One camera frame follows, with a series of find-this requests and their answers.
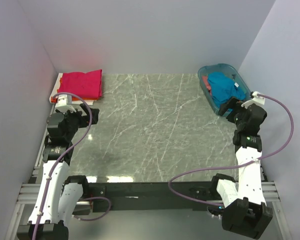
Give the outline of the blue t-shirt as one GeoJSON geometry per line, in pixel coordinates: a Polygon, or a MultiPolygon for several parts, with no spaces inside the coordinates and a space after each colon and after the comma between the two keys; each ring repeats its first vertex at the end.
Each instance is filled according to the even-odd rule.
{"type": "Polygon", "coordinates": [[[210,73],[208,75],[208,82],[211,85],[212,100],[218,108],[231,97],[235,97],[241,101],[246,98],[239,84],[225,76],[222,72],[210,73]]]}

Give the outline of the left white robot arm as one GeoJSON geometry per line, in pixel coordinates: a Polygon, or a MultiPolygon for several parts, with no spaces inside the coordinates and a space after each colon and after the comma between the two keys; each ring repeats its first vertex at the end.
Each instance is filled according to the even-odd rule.
{"type": "Polygon", "coordinates": [[[80,110],[56,110],[47,118],[47,136],[42,154],[42,180],[33,211],[17,229],[20,240],[67,240],[68,222],[78,201],[90,195],[84,175],[68,176],[78,129],[98,123],[98,108],[80,104],[80,110]]]}

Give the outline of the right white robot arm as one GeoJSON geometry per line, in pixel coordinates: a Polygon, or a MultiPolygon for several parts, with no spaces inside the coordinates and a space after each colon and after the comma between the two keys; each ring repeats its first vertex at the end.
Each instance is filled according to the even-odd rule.
{"type": "Polygon", "coordinates": [[[267,112],[254,97],[243,102],[231,97],[220,105],[218,114],[230,113],[226,119],[235,124],[233,135],[235,156],[240,166],[238,180],[216,174],[209,193],[216,200],[222,199],[222,228],[226,231],[258,240],[273,218],[273,210],[267,206],[262,190],[261,163],[262,140],[260,126],[267,112]]]}

